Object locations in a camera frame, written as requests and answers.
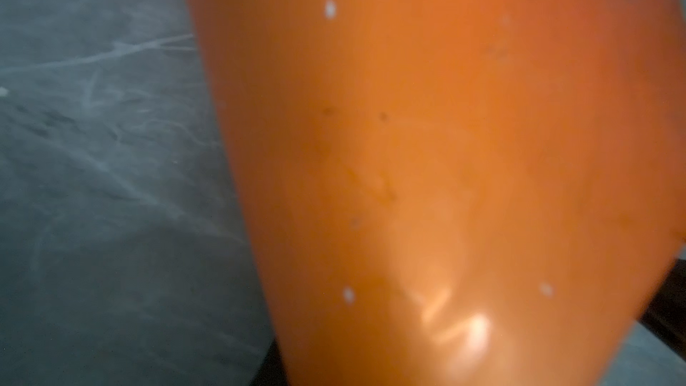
orange object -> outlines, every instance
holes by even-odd
[[[292,386],[588,386],[686,231],[678,0],[189,0]]]

gray surface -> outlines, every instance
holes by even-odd
[[[244,385],[271,331],[183,0],[0,0],[0,385]],[[637,327],[603,386],[683,386]]]

